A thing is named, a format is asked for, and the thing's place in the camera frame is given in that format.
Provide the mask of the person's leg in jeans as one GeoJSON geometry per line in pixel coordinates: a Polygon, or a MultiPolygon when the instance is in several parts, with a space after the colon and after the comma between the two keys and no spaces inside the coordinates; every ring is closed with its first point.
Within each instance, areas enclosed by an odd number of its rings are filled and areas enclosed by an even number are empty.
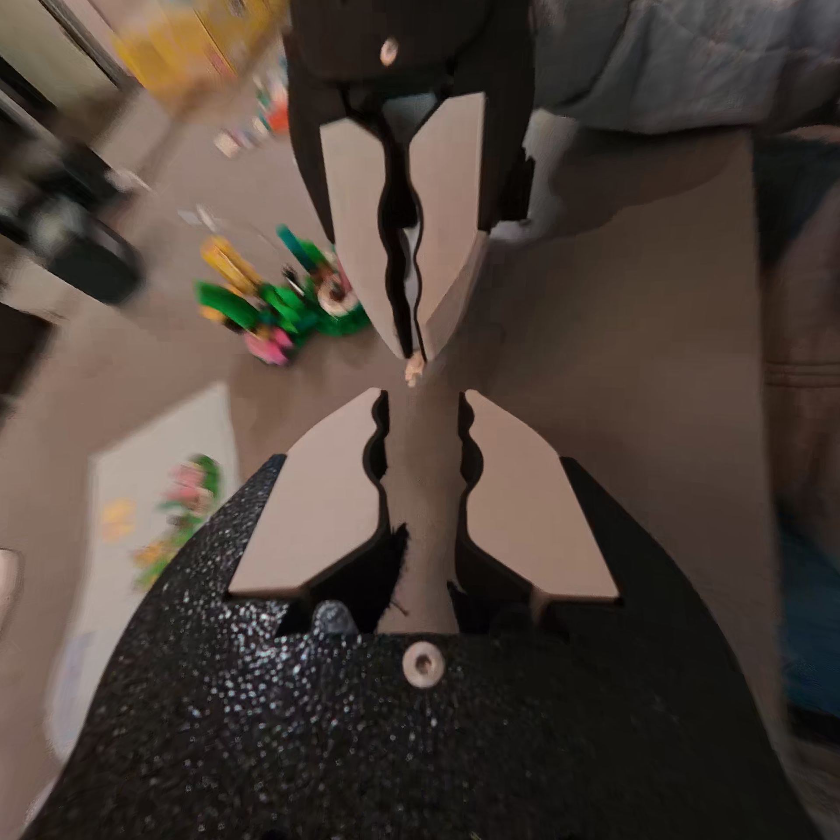
{"type": "Polygon", "coordinates": [[[784,696],[814,718],[839,718],[838,563],[778,513],[784,696]]]}

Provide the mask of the green lego garden model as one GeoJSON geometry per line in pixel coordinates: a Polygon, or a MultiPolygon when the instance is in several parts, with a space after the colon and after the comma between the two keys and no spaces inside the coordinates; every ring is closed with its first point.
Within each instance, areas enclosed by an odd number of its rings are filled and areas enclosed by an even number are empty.
{"type": "Polygon", "coordinates": [[[368,329],[371,320],[334,251],[296,236],[286,225],[276,234],[298,265],[283,266],[280,282],[261,276],[216,234],[203,242],[201,257],[220,281],[197,280],[194,292],[206,320],[237,334],[263,364],[285,366],[312,335],[353,336],[368,329]]]}

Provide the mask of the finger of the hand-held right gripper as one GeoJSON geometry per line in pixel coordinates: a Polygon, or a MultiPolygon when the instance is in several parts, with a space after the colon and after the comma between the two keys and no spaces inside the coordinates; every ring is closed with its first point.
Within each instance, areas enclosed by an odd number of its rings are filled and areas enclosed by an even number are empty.
{"type": "Polygon", "coordinates": [[[485,108],[483,92],[447,98],[407,142],[419,212],[414,319],[426,363],[458,330],[487,254],[489,235],[479,227],[485,108]]]}
{"type": "Polygon", "coordinates": [[[419,211],[406,151],[385,122],[321,126],[334,246],[374,329],[400,360],[420,350],[414,251],[419,211]]]}

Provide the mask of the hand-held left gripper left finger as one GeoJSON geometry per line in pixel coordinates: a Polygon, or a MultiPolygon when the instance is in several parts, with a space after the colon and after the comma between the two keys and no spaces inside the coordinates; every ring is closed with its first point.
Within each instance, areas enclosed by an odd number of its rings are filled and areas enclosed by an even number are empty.
{"type": "Polygon", "coordinates": [[[392,525],[382,484],[388,396],[357,395],[280,465],[227,593],[289,606],[282,633],[301,632],[318,606],[339,602],[360,632],[375,634],[392,603],[408,534],[392,525]]]}

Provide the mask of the pile of loose lego pieces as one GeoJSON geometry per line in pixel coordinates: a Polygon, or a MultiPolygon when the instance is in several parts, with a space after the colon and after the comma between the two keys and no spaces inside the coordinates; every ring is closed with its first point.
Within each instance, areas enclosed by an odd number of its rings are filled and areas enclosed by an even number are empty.
{"type": "Polygon", "coordinates": [[[238,128],[218,133],[216,150],[232,160],[255,150],[267,141],[288,132],[288,69],[284,56],[265,73],[253,76],[257,111],[252,120],[238,128]]]}

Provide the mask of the lego instruction booklet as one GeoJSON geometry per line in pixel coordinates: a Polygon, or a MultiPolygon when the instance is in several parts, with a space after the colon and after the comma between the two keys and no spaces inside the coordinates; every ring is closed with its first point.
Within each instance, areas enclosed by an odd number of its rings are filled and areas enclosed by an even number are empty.
{"type": "Polygon", "coordinates": [[[80,580],[45,700],[45,738],[60,763],[146,593],[238,484],[224,384],[90,457],[80,580]]]}

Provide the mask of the person's right forearm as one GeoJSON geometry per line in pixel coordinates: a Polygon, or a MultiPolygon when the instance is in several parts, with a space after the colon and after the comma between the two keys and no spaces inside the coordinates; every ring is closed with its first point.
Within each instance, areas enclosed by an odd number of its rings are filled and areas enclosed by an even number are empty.
{"type": "Polygon", "coordinates": [[[535,106],[593,130],[786,131],[838,109],[838,1],[531,2],[535,106]]]}

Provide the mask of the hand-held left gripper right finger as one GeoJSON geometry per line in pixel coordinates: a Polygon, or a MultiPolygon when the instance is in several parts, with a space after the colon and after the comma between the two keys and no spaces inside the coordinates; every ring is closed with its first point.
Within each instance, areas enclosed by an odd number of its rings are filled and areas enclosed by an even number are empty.
{"type": "Polygon", "coordinates": [[[620,610],[623,597],[561,457],[476,390],[458,397],[460,475],[455,580],[458,631],[550,630],[566,608],[620,610]]]}

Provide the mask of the yellow lego set box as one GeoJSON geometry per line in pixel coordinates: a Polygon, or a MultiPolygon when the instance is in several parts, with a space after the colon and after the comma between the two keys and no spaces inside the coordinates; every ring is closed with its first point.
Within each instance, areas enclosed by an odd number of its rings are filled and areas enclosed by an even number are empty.
{"type": "Polygon", "coordinates": [[[279,34],[288,1],[138,2],[114,36],[118,58],[159,102],[235,83],[279,34]]]}

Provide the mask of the dark grey power station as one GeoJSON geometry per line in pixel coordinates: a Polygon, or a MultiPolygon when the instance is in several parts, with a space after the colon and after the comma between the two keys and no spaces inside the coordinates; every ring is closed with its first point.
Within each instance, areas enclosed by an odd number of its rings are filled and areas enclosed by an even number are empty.
{"type": "Polygon", "coordinates": [[[123,305],[144,282],[139,252],[101,220],[84,216],[47,260],[46,270],[104,305],[123,305]]]}

